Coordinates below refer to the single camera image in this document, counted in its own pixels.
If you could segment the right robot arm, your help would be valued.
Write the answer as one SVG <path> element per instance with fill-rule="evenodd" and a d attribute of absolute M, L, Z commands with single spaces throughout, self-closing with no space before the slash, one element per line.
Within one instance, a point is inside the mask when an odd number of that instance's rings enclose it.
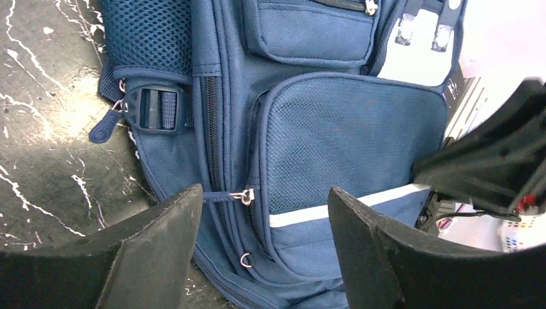
<path fill-rule="evenodd" d="M 414 183 L 501 218 L 545 197 L 545 85 L 525 79 L 486 121 L 413 166 Z"/>

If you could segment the navy blue backpack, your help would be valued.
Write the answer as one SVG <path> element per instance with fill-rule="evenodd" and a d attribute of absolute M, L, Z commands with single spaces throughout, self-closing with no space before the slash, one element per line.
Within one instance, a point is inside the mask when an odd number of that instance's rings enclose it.
<path fill-rule="evenodd" d="M 414 225 L 465 1 L 101 1 L 99 91 L 164 200 L 203 186 L 194 260 L 242 308 L 347 308 L 342 187 Z"/>

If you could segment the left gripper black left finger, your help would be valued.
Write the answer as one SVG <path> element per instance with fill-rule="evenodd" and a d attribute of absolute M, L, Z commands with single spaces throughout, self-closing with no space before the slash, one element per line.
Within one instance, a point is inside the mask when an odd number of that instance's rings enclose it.
<path fill-rule="evenodd" d="M 180 308 L 201 185 L 61 247 L 1 253 L 2 308 Z"/>

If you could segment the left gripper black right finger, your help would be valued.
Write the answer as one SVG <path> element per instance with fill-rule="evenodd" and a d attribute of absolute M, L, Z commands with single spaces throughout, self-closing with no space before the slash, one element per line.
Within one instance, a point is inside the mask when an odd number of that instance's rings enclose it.
<path fill-rule="evenodd" d="M 350 308 L 544 308 L 545 247 L 501 253 L 453 243 L 334 187 L 330 224 Z"/>

